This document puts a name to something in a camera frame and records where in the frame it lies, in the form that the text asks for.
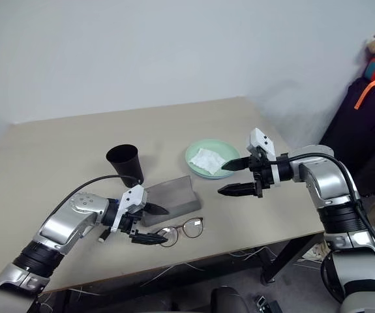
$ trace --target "eyeglasses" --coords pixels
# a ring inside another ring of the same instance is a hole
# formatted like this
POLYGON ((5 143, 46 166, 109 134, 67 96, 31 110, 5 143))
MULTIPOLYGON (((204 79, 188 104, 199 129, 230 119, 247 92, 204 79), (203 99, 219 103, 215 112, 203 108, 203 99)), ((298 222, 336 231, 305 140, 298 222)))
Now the eyeglasses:
POLYGON ((179 228, 183 230, 187 237, 197 238, 203 232, 203 217, 191 218, 183 225, 169 226, 158 230, 156 234, 168 239, 165 243, 161 243, 161 245, 167 248, 169 246, 175 245, 175 243, 179 239, 179 228))

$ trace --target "white cable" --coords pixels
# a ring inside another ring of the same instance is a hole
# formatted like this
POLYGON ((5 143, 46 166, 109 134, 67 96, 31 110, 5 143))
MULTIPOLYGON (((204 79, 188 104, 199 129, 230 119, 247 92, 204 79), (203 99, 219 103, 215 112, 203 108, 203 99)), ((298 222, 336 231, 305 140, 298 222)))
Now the white cable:
POLYGON ((267 249, 268 251, 270 251, 272 253, 272 255, 274 255, 275 257, 277 257, 277 255, 271 251, 271 249, 268 247, 268 246, 263 246, 262 248, 258 249, 257 251, 251 253, 249 256, 247 256, 243 261, 247 261, 249 258, 251 258, 253 255, 261 252, 263 249, 267 249))
POLYGON ((301 267, 306 267, 306 268, 308 268, 308 269, 315 269, 315 270, 317 270, 317 271, 320 270, 319 268, 314 267, 314 266, 306 266, 306 265, 301 265, 301 264, 293 264, 293 265, 301 266, 301 267))
POLYGON ((160 274, 158 274, 156 277, 148 280, 147 282, 144 282, 140 287, 144 287, 144 286, 148 285, 150 282, 156 280, 158 277, 160 277, 161 275, 163 275, 164 273, 166 273, 167 271, 169 271, 170 269, 172 269, 175 266, 176 265, 170 266, 169 268, 165 269, 163 272, 161 272, 160 274))
POLYGON ((183 264, 185 264, 185 265, 187 265, 187 266, 190 266, 190 267, 193 268, 193 269, 197 269, 198 271, 201 271, 201 272, 204 272, 204 271, 205 271, 205 269, 199 269, 198 267, 195 267, 195 266, 191 265, 190 263, 183 263, 183 264))
POLYGON ((48 296, 47 296, 47 298, 46 298, 45 300, 43 300, 43 301, 39 301, 39 302, 40 302, 40 303, 46 303, 46 301, 50 300, 51 295, 52 295, 52 293, 49 293, 48 296))
POLYGON ((314 263, 322 264, 322 262, 321 262, 321 261, 317 261, 317 260, 309 260, 309 259, 298 259, 298 262, 304 262, 304 261, 310 261, 310 262, 314 262, 314 263))
POLYGON ((76 292, 80 292, 80 293, 85 293, 86 295, 101 295, 100 293, 88 292, 88 291, 74 289, 74 288, 69 288, 68 290, 72 290, 72 291, 76 291, 76 292))
POLYGON ((52 307, 50 305, 47 305, 46 303, 41 303, 41 306, 47 306, 50 309, 50 313, 53 311, 52 307))
POLYGON ((80 297, 82 296, 82 291, 83 291, 83 286, 80 287, 80 292, 78 293, 78 297, 77 297, 76 302, 78 302, 80 300, 80 297))
POLYGON ((240 255, 238 255, 238 254, 234 254, 234 253, 228 253, 230 256, 233 256, 233 257, 235 257, 235 258, 243 258, 244 256, 249 256, 251 253, 246 253, 245 251, 242 251, 242 250, 240 250, 240 251, 238 251, 238 252, 242 252, 243 254, 240 254, 240 255))

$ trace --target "glasses lens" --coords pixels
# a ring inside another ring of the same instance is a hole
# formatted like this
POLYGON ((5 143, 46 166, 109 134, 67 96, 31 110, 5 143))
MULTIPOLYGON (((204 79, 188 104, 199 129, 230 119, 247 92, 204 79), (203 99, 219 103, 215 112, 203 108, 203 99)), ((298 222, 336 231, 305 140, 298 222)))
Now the glasses lens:
POLYGON ((200 218, 192 218, 183 225, 183 230, 187 237, 199 237, 203 231, 203 223, 200 218))
POLYGON ((168 239, 165 243, 161 243, 162 246, 166 247, 174 245, 179 238, 179 232, 174 227, 162 228, 161 230, 157 231, 157 234, 168 239))

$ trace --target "glasses frame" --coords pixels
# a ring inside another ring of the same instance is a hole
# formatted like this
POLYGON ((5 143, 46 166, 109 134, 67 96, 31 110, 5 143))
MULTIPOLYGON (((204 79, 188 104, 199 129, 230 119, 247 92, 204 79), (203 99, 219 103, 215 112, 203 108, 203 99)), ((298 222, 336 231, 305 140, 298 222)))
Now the glasses frame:
POLYGON ((203 233, 203 217, 192 217, 192 218, 188 219, 186 222, 184 222, 182 225, 178 225, 178 226, 166 226, 166 227, 163 227, 163 228, 159 229, 155 233, 158 234, 160 231, 164 230, 165 228, 174 228, 176 230, 176 232, 177 232, 177 239, 174 241, 174 244, 171 245, 171 246, 173 246, 179 240, 179 228, 181 228, 183 230, 183 233, 185 233, 185 235, 188 238, 197 238, 197 237, 199 237, 203 233), (190 222, 191 220, 200 220, 200 224, 202 225, 202 230, 200 231, 199 235, 197 235, 195 237, 191 237, 191 236, 187 235, 186 230, 185 230, 185 225, 188 222, 190 222))

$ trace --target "orange strap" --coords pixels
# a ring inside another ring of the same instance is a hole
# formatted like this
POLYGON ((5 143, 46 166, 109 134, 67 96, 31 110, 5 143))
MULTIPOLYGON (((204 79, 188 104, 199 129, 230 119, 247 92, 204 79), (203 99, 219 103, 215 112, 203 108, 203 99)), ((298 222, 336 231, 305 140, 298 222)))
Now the orange strap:
POLYGON ((364 89, 363 93, 361 93, 361 96, 359 97, 357 103, 354 106, 354 109, 358 110, 361 106, 361 103, 363 102, 365 96, 367 96, 367 93, 375 86, 375 80, 369 83, 369 85, 364 89))

